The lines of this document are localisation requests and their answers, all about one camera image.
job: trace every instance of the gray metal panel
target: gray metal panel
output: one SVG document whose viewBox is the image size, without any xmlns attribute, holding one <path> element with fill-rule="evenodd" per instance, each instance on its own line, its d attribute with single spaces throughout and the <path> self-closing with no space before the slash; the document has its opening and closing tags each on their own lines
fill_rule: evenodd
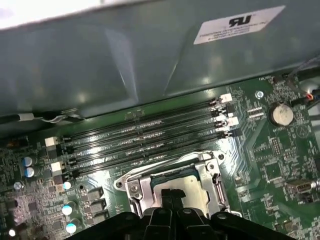
<svg viewBox="0 0 320 240">
<path fill-rule="evenodd" d="M 260 32 L 193 45 L 205 21 L 281 5 Z M 0 115 L 90 117 L 296 65 L 320 51 L 319 9 L 318 0 L 163 0 L 2 31 Z"/>
</svg>

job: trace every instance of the white label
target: white label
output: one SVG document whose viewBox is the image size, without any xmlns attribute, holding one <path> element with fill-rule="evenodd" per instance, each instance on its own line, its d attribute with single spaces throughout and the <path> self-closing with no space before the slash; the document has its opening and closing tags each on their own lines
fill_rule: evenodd
<svg viewBox="0 0 320 240">
<path fill-rule="evenodd" d="M 202 23 L 194 45 L 231 38 L 262 30 L 286 6 L 277 6 L 259 11 L 219 18 Z"/>
</svg>

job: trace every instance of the connector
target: connector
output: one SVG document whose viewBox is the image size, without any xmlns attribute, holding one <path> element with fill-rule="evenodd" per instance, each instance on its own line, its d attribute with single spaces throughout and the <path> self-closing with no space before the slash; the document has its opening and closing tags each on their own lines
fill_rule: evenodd
<svg viewBox="0 0 320 240">
<path fill-rule="evenodd" d="M 287 187 L 297 194 L 308 193 L 312 190 L 312 181 L 308 179 L 297 179 L 290 182 L 287 182 Z"/>
</svg>

